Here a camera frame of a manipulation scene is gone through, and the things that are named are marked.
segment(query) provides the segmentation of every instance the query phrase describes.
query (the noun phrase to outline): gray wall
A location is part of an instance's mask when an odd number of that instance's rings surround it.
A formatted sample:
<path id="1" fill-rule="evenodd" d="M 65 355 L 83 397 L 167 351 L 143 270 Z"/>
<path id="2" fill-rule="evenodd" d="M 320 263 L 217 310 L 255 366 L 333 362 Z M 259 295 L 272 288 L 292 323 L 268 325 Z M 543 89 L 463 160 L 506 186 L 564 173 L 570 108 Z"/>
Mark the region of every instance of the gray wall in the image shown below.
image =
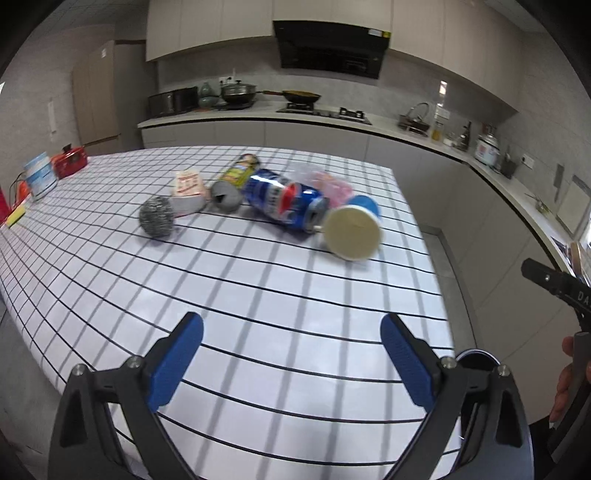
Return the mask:
<path id="1" fill-rule="evenodd" d="M 480 87 L 450 72 L 389 50 L 378 80 L 312 70 L 282 69 L 274 38 L 229 41 L 201 47 L 158 61 L 160 92 L 201 85 L 217 86 L 232 74 L 259 90 L 308 90 L 322 95 L 318 105 L 345 106 L 395 118 L 413 105 L 439 100 L 439 84 L 447 81 L 445 107 L 455 113 L 451 129 L 461 133 L 466 119 L 498 125 L 515 111 Z M 266 97 L 277 100 L 279 97 Z"/>
<path id="2" fill-rule="evenodd" d="M 591 99 L 569 61 L 548 34 L 526 34 L 525 75 L 519 113 L 498 131 L 502 146 L 511 144 L 514 157 L 525 152 L 533 170 L 520 165 L 517 178 L 556 212 L 568 189 L 563 183 L 558 202 L 553 187 L 556 165 L 591 186 Z"/>
<path id="3" fill-rule="evenodd" d="M 0 83 L 0 186 L 5 195 L 23 165 L 79 144 L 71 72 L 76 62 L 113 39 L 112 25 L 72 28 L 23 44 Z M 47 104 L 54 102 L 57 132 L 51 134 Z"/>

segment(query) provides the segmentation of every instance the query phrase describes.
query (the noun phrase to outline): pepsi can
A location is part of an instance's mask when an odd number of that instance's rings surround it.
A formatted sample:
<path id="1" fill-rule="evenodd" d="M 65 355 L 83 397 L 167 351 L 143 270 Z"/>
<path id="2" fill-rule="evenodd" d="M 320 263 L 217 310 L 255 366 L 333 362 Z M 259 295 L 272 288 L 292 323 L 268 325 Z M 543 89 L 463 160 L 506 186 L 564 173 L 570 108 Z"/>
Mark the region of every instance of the pepsi can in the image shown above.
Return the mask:
<path id="1" fill-rule="evenodd" d="M 257 170 L 244 185 L 248 202 L 283 225 L 314 232 L 329 208 L 329 200 L 318 190 L 287 179 L 271 170 Z"/>

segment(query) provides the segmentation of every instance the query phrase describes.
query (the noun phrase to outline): floor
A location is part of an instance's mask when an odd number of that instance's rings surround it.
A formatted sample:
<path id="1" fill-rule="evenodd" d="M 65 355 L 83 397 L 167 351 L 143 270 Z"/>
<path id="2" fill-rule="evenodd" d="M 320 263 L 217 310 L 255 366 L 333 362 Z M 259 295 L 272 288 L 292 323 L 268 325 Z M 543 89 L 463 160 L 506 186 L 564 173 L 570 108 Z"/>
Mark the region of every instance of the floor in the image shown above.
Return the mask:
<path id="1" fill-rule="evenodd" d="M 437 274 L 456 353 L 475 340 L 445 240 L 423 233 Z M 0 300 L 0 429 L 39 480 L 47 477 L 47 457 L 59 394 L 25 346 Z"/>

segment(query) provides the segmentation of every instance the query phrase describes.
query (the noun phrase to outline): gas stove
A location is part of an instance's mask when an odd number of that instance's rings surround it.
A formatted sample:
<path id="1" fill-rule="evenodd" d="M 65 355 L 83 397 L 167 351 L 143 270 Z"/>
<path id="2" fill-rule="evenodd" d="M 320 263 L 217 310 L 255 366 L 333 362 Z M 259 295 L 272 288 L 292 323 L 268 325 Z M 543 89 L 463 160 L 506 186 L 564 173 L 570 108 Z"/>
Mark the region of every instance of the gas stove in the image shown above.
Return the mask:
<path id="1" fill-rule="evenodd" d="M 365 116 L 362 110 L 348 110 L 341 107 L 338 112 L 331 110 L 319 110 L 314 108 L 314 105 L 298 105 L 296 103 L 288 103 L 287 107 L 277 110 L 277 113 L 302 113 L 303 115 L 323 116 L 326 118 L 338 118 L 340 120 L 350 120 L 360 124 L 371 125 L 371 122 Z"/>

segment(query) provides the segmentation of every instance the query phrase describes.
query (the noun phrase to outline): grid pattern tablecloth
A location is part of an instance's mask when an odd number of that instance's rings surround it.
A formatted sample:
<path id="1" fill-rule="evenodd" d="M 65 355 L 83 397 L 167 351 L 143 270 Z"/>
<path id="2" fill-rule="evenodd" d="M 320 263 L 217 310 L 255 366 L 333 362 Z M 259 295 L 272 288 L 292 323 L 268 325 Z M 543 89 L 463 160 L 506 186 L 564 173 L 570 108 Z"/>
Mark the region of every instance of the grid pattern tablecloth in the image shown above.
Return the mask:
<path id="1" fill-rule="evenodd" d="M 244 205 L 177 220 L 165 241 L 137 221 L 177 170 L 209 181 L 249 151 L 266 168 L 305 161 L 352 182 L 381 206 L 384 243 L 342 261 L 321 235 L 269 222 Z M 410 400 L 379 338 L 387 311 L 453 352 L 433 266 L 387 168 L 329 155 L 246 147 L 161 148 L 91 159 L 0 229 L 0 291 L 22 336 L 60 391 L 73 365 L 119 366 L 144 354 L 185 312 L 204 318 L 202 347 L 164 427 L 209 480 L 378 479 L 424 411 Z M 125 420 L 113 408 L 124 448 Z M 451 467 L 450 439 L 438 473 Z"/>

